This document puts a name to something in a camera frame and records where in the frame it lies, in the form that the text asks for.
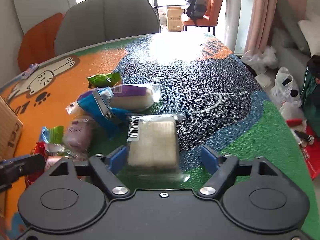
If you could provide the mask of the purple mochi packet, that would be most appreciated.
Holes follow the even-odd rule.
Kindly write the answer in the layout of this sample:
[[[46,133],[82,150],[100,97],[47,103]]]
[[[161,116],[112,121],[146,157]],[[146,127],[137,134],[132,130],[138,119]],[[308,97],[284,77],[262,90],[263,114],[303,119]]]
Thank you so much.
[[[77,152],[87,152],[93,138],[94,120],[89,116],[74,119],[67,127],[62,141]]]

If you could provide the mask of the clear pack white cake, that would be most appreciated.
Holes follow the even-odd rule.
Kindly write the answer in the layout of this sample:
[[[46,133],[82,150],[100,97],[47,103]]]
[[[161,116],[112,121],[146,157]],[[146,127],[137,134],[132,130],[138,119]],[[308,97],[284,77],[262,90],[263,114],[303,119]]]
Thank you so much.
[[[181,114],[129,117],[126,163],[130,175],[153,183],[189,180],[179,167],[177,123],[183,118]]]

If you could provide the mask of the small green candy pack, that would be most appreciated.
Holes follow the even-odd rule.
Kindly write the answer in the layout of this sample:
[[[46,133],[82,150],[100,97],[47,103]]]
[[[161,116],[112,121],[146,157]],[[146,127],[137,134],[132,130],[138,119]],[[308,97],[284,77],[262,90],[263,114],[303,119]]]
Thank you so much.
[[[42,127],[39,135],[39,142],[62,144],[63,134],[63,126],[55,126],[53,128]]]

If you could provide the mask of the blue snack packet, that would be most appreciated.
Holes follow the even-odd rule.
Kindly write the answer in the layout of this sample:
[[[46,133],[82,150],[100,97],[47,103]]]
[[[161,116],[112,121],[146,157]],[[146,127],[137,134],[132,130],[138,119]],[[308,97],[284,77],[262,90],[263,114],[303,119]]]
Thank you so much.
[[[120,126],[127,122],[130,111],[111,107],[114,94],[110,87],[95,88],[81,94],[77,104],[107,133],[109,139],[120,133]]]

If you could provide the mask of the green candy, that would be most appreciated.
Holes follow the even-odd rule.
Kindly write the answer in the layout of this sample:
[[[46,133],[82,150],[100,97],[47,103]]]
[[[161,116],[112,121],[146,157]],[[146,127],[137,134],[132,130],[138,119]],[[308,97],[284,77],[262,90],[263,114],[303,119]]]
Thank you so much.
[[[121,83],[121,74],[120,72],[95,74],[87,77],[87,81],[89,88],[113,87]]]

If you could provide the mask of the brown cardboard box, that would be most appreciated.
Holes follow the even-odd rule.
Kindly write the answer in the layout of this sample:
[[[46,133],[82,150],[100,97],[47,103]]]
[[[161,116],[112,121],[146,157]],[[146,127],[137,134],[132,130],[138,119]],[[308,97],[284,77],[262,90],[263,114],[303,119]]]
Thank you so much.
[[[17,114],[1,97],[0,103],[0,156],[1,161],[11,159],[20,139],[23,124]]]

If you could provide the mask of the colourful cartoon table mat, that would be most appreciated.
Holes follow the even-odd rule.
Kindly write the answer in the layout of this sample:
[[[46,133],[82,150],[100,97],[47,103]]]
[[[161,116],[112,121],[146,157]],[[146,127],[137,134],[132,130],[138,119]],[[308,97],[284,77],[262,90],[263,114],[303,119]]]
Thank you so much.
[[[121,38],[62,54],[1,95],[16,153],[81,114],[85,160],[8,195],[19,239],[319,239],[315,194],[286,122],[212,35]]]

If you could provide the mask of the purple label white cake pack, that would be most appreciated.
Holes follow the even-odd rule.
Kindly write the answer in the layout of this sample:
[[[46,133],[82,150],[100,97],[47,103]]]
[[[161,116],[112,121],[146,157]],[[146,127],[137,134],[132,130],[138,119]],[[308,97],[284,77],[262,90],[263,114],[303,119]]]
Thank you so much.
[[[121,84],[110,88],[114,94],[110,106],[134,113],[150,108],[161,98],[160,86],[154,83]],[[68,114],[75,114],[84,110],[74,101],[66,107],[66,111]]]

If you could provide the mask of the small purple tissue pack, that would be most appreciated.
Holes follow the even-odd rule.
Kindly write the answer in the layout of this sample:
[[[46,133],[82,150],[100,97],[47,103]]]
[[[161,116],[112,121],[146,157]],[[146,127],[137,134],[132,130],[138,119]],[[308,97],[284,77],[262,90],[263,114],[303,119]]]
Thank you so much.
[[[31,74],[33,74],[37,69],[39,68],[39,64],[31,64],[25,71],[23,71],[21,74],[19,74],[16,79],[17,80],[25,80],[27,79],[29,76],[31,76]]]

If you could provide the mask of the white plastic bag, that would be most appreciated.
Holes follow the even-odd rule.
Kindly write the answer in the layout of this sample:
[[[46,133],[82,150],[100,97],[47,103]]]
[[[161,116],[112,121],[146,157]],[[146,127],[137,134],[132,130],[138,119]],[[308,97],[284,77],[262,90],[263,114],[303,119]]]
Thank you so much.
[[[274,86],[271,88],[271,95],[276,104],[281,106],[286,102],[296,107],[302,105],[298,85],[285,67],[278,70]]]

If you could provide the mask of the green garment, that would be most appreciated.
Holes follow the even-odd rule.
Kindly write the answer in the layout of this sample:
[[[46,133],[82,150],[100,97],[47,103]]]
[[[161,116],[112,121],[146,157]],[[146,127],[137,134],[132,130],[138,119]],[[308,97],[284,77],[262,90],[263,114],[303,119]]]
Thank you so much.
[[[319,137],[319,84],[313,76],[312,68],[307,66],[304,74],[304,83],[300,92],[302,110],[308,125]]]

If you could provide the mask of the orange dining chair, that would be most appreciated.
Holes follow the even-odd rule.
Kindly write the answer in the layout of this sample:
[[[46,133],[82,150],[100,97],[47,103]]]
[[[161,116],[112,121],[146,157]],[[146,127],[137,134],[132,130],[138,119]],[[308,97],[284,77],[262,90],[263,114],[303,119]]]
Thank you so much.
[[[55,56],[54,42],[63,17],[59,12],[25,33],[17,57],[21,72],[31,64],[42,63]]]

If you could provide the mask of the grey sofa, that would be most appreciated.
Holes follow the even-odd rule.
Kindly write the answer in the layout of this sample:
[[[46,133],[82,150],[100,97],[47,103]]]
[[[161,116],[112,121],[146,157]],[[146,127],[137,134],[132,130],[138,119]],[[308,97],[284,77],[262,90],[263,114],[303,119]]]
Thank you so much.
[[[319,14],[311,12],[305,20]],[[308,43],[287,0],[278,0],[272,27],[271,46],[276,49],[278,67],[285,67],[299,87],[304,83],[307,62],[311,59]]]

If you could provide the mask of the dark backpack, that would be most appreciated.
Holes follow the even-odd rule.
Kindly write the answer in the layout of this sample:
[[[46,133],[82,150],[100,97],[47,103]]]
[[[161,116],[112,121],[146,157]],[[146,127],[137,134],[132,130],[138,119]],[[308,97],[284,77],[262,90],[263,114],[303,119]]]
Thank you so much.
[[[207,12],[208,0],[184,0],[184,14],[197,26],[197,20],[203,18]]]

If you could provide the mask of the pink curtain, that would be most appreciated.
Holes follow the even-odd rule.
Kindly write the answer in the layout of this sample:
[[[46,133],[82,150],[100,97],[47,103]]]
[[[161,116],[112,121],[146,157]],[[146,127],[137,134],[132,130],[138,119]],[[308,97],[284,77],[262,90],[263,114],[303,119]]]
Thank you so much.
[[[245,52],[263,52],[267,46],[277,0],[253,0]]]

